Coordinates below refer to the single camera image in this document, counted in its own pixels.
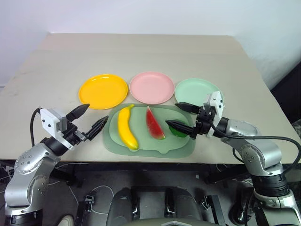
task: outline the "floor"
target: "floor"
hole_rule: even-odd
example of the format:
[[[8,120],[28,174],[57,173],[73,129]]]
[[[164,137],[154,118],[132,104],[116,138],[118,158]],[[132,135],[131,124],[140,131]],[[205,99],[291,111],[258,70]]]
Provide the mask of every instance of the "floor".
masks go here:
[[[245,186],[246,183],[231,180],[227,184],[218,183],[206,185],[195,172],[190,171],[103,171],[103,172],[77,172],[77,178],[83,183],[82,187],[72,186],[77,200],[81,201],[93,188],[99,185],[110,186],[114,193],[123,187],[138,186],[152,191],[154,187],[160,189],[156,192],[139,192],[140,197],[140,218],[159,218],[164,217],[164,190],[165,187],[173,186],[187,189],[197,201],[200,201],[204,195],[219,195],[222,211],[226,224],[232,226],[228,218],[228,212],[235,200],[236,190]],[[106,187],[97,189],[95,197],[94,210],[107,213],[109,211],[112,194]],[[0,194],[0,207],[4,203],[4,194]],[[77,201],[73,197],[69,187],[64,182],[50,185],[47,193],[47,201],[44,207],[44,226],[56,226],[60,218],[65,214],[76,216]],[[203,219],[214,222],[211,210],[202,211]],[[105,226],[106,215],[91,213],[87,220],[91,226]],[[0,210],[0,222],[4,220],[4,208]],[[256,225],[253,219],[248,224]]]

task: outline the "white wall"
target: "white wall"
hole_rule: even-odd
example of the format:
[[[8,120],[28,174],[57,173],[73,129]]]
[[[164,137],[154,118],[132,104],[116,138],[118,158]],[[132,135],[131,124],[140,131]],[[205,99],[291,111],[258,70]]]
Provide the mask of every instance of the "white wall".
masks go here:
[[[300,61],[300,0],[2,0],[0,84],[47,32],[232,35],[269,88]]]

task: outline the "green tray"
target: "green tray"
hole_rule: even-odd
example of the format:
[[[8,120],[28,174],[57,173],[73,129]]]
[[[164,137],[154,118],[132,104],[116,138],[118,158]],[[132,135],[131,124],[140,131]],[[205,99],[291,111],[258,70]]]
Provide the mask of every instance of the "green tray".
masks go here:
[[[170,131],[165,120],[181,120],[189,126],[193,122],[189,113],[176,106],[154,105],[150,109],[156,116],[166,136],[164,140],[154,139],[148,132],[145,122],[147,105],[135,104],[131,109],[129,121],[130,129],[139,143],[138,150],[131,150],[121,141],[117,128],[117,116],[119,111],[130,104],[121,104],[113,108],[109,119],[103,129],[104,145],[112,153],[131,156],[145,156],[158,158],[184,158],[189,156],[195,147],[195,140],[187,137],[176,137]]]

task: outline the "pink plate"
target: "pink plate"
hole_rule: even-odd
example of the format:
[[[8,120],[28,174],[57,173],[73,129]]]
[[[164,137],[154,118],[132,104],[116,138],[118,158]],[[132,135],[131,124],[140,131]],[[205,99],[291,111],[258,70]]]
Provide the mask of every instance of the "pink plate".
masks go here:
[[[174,83],[159,72],[143,72],[130,83],[130,92],[138,101],[157,105],[169,100],[174,94]]]

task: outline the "yellow plate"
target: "yellow plate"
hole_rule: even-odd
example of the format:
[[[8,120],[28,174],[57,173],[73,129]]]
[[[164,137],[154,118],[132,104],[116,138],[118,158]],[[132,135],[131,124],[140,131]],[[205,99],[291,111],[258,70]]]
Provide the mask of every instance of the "yellow plate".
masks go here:
[[[96,110],[115,107],[126,96],[127,83],[113,74],[100,74],[90,78],[79,89],[79,100]]]

